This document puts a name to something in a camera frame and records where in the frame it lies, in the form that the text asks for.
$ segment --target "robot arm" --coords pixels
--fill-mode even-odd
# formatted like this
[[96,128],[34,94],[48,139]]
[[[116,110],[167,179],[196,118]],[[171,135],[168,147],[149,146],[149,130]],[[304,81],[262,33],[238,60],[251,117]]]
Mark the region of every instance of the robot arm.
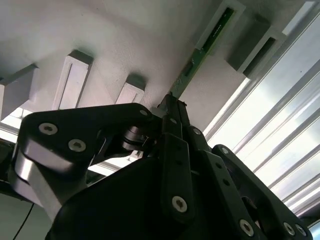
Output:
[[[312,239],[230,149],[208,146],[183,102],[167,95],[161,106],[163,118],[131,103],[22,121],[9,180],[44,207],[46,239]],[[90,165],[133,150],[143,158],[86,186]]]

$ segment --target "wall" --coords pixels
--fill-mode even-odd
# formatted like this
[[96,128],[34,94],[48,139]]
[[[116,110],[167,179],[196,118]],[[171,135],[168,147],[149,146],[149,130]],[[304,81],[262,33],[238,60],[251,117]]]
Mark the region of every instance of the wall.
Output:
[[[31,203],[0,194],[0,239],[12,240],[26,218]],[[35,205],[16,240],[44,240],[51,221],[44,209]]]
[[[147,79],[142,104],[156,107],[194,49],[217,0],[2,0],[0,76],[35,63],[31,112],[52,108],[64,59],[73,49],[94,57],[79,107],[114,104],[130,73]],[[241,0],[282,30],[301,0]],[[207,58],[182,96],[204,130],[245,78],[225,61],[225,42]]]

